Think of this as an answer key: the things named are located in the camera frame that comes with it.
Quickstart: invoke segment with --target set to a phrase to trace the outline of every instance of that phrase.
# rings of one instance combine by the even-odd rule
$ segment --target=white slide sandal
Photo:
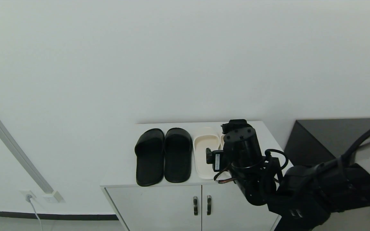
[[[206,150],[218,150],[220,139],[218,133],[212,127],[202,127],[194,135],[195,167],[198,176],[204,180],[212,180],[216,172],[212,170],[212,164],[207,164]]]
[[[224,134],[222,134],[222,135],[219,137],[219,140],[220,140],[220,142],[221,142],[220,150],[223,150],[223,149],[224,149],[224,143],[225,143],[225,141],[224,141],[224,137],[225,137],[225,135],[224,135]]]

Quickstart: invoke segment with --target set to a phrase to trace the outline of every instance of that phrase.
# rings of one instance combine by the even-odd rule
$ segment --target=cabinet door
[[[107,191],[129,231],[201,230],[200,185],[121,187]]]
[[[209,196],[210,215],[207,214]],[[202,186],[202,231],[270,231],[277,217],[266,205],[251,205],[232,182]]]

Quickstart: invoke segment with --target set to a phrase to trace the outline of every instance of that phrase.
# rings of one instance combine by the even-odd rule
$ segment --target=cabinet handle
[[[208,201],[207,215],[209,216],[212,210],[212,197],[210,195],[207,196],[207,201]]]
[[[198,197],[194,196],[194,215],[198,215]]]

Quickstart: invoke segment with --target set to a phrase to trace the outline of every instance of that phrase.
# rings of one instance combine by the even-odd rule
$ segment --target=black mechanical part
[[[282,176],[279,159],[270,153],[286,155],[269,149],[262,156],[255,129],[246,120],[230,120],[222,130],[224,150],[207,149],[207,164],[213,164],[214,171],[228,170],[249,203],[267,204],[289,228],[311,229],[332,212],[370,206],[370,174],[357,164],[349,165],[347,156],[314,167],[294,166]]]

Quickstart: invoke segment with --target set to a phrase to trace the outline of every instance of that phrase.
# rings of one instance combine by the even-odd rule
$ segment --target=baseboard
[[[116,215],[61,215],[61,214],[40,214],[40,219],[43,220],[63,220],[63,221],[118,221]],[[26,212],[2,212],[0,211],[0,217],[3,218],[25,218],[25,219],[37,219],[34,213]]]

